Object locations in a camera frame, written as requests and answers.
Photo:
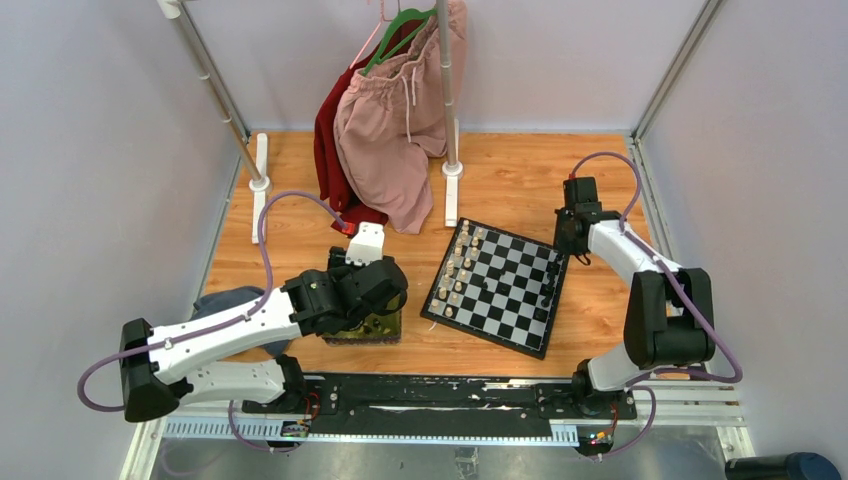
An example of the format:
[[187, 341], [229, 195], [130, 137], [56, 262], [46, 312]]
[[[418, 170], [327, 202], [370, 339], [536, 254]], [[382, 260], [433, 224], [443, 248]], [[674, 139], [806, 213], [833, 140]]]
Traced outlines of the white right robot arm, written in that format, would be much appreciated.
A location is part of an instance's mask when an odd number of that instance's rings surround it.
[[603, 208], [592, 177], [563, 182], [554, 245], [588, 264], [602, 259], [627, 284], [623, 340], [608, 353], [582, 361], [572, 377], [571, 403], [596, 417], [639, 377], [666, 367], [688, 367], [713, 358], [712, 288], [701, 268], [684, 268], [645, 244], [618, 212]]

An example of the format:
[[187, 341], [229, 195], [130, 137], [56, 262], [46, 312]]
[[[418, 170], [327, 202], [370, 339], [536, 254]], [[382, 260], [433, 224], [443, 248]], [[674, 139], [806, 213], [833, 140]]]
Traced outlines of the black and white chessboard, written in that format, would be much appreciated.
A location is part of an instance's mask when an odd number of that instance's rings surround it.
[[[470, 222], [469, 235], [461, 235], [461, 224]], [[472, 259], [468, 250], [476, 229], [482, 230], [478, 257]], [[454, 255], [454, 245], [463, 244], [463, 255]], [[463, 260], [470, 258], [472, 267], [463, 268]], [[454, 275], [445, 276], [449, 260], [455, 263]], [[560, 271], [550, 306], [540, 305], [542, 285], [550, 262], [559, 261]], [[420, 315], [435, 323], [462, 331], [477, 338], [506, 347], [536, 359], [546, 356], [556, 319], [560, 295], [565, 283], [569, 257], [553, 246], [531, 238], [511, 233], [468, 218], [459, 220], [455, 232], [437, 269], [430, 291], [425, 297]], [[509, 265], [511, 272], [500, 277], [501, 269]], [[494, 291], [483, 289], [483, 282], [494, 284]], [[463, 283], [459, 293], [454, 284]], [[438, 298], [438, 289], [448, 289], [445, 300]], [[432, 300], [443, 307], [439, 313], [430, 311]], [[446, 306], [455, 309], [452, 318], [444, 316]]]

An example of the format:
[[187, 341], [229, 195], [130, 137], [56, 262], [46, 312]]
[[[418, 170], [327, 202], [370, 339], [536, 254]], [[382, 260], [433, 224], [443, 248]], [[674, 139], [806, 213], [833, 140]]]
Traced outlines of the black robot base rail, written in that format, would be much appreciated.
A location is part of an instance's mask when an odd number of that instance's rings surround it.
[[319, 373], [297, 406], [215, 401], [161, 420], [157, 440], [566, 447], [604, 455], [648, 427], [741, 428], [733, 388], [653, 380], [580, 403], [565, 378]]

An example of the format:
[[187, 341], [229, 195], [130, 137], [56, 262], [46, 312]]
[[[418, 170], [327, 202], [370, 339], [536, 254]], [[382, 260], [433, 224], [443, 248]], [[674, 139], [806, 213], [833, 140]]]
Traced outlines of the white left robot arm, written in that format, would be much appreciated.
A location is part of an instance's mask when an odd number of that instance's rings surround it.
[[408, 281], [386, 256], [365, 266], [310, 269], [230, 309], [180, 324], [152, 327], [139, 318], [122, 328], [123, 415], [140, 423], [182, 405], [246, 401], [300, 410], [309, 393], [298, 362], [234, 363], [229, 356], [266, 344], [352, 330], [370, 315], [401, 309]]

